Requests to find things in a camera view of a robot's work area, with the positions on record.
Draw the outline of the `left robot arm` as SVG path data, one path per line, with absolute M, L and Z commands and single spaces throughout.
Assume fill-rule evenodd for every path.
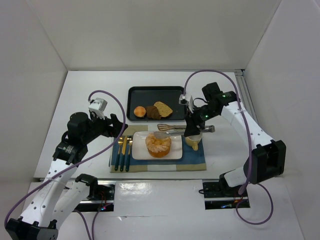
M 118 139 L 128 125 L 115 114 L 76 112 L 70 116 L 67 131 L 55 148 L 47 180 L 31 191 L 34 198 L 18 219 L 6 216 L 4 226 L 13 240 L 55 240 L 59 228 L 85 198 L 103 200 L 105 194 L 98 179 L 80 174 L 63 194 L 71 176 L 88 152 L 88 144 L 99 136 Z

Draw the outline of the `metal food tongs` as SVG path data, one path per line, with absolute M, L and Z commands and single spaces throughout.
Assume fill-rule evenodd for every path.
M 154 132 L 154 135 L 158 139 L 164 139 L 173 136 L 184 136 L 186 125 L 169 125 L 169 124 L 158 124 L 158 131 Z M 214 125 L 205 126 L 204 129 L 200 129 L 202 133 L 214 133 L 216 131 Z

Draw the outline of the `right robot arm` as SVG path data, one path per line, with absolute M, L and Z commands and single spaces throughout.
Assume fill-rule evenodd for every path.
M 222 190 L 238 187 L 241 195 L 248 184 L 259 184 L 284 172 L 286 145 L 274 140 L 250 116 L 242 104 L 238 90 L 223 92 L 216 82 L 202 88 L 205 105 L 196 107 L 191 95 L 183 93 L 179 104 L 186 105 L 186 137 L 198 135 L 205 128 L 205 122 L 221 116 L 235 129 L 248 148 L 248 158 L 243 166 L 219 177 Z

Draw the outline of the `orange sugared ring bread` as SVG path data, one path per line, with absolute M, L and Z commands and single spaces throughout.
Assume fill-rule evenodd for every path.
M 172 140 L 170 137 L 156 138 L 154 133 L 149 133 L 145 139 L 148 153 L 154 158 L 163 158 L 171 150 Z

